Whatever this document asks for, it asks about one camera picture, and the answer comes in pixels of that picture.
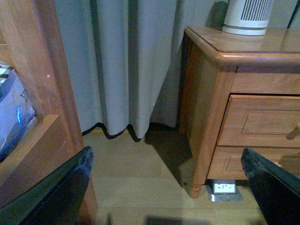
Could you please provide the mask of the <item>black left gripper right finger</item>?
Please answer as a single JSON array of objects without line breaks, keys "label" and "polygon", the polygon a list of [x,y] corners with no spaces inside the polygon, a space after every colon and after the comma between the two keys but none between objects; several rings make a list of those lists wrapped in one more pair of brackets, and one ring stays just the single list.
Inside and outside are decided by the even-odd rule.
[{"label": "black left gripper right finger", "polygon": [[252,194],[269,225],[300,223],[300,179],[251,148],[241,164]]}]

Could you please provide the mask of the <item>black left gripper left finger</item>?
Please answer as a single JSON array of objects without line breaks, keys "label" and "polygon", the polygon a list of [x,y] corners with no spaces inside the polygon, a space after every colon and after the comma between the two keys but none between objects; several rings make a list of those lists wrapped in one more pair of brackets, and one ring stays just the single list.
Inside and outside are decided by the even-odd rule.
[{"label": "black left gripper left finger", "polygon": [[0,209],[2,225],[75,225],[93,165],[86,146],[24,194]]}]

